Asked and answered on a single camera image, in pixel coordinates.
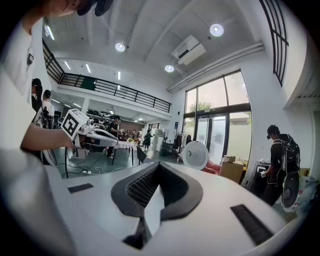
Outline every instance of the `white pillar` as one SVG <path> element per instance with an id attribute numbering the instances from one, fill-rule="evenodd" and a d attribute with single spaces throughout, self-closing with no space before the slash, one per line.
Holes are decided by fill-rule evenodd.
<path id="1" fill-rule="evenodd" d="M 84 114 L 87 113 L 87 110 L 88 110 L 88 107 L 89 107 L 89 102 L 90 102 L 90 100 L 88 98 L 84 99 L 84 102 L 82 104 L 82 109 L 81 109 L 82 113 L 84 113 Z"/>

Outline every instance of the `backpack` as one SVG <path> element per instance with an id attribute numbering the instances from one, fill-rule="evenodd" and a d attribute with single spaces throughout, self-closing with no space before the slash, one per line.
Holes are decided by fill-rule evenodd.
<path id="1" fill-rule="evenodd" d="M 287 136 L 288 141 L 281 140 L 281 168 L 285 171 L 286 175 L 290 175 L 300 170 L 300 148 L 289 134 Z"/>

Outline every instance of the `black metal railing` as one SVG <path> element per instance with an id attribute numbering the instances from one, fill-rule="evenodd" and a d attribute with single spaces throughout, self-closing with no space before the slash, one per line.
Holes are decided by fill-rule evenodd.
<path id="1" fill-rule="evenodd" d="M 169 113 L 171 103 L 118 83 L 85 75 L 65 73 L 61 85 L 75 86 L 133 101 Z"/>
<path id="2" fill-rule="evenodd" d="M 281 87 L 284 82 L 287 62 L 287 31 L 284 16 L 277 0 L 259 0 L 271 32 L 273 48 L 273 73 L 279 80 Z"/>
<path id="3" fill-rule="evenodd" d="M 47 47 L 44 40 L 43 45 L 43 57 L 45 68 L 50 77 L 52 77 L 57 84 L 66 86 L 75 86 L 95 92 L 105 93 L 120 97 L 129 101 L 133 101 L 151 108 L 155 108 L 164 112 L 169 113 L 171 103 L 151 96 L 144 92 L 123 86 L 118 83 L 98 79 L 95 77 L 78 75 L 72 73 L 65 73 L 62 67 L 55 59 L 52 52 Z"/>
<path id="4" fill-rule="evenodd" d="M 52 52 L 49 50 L 44 40 L 42 40 L 42 49 L 46 71 L 48 75 L 58 84 L 65 72 L 57 62 Z"/>

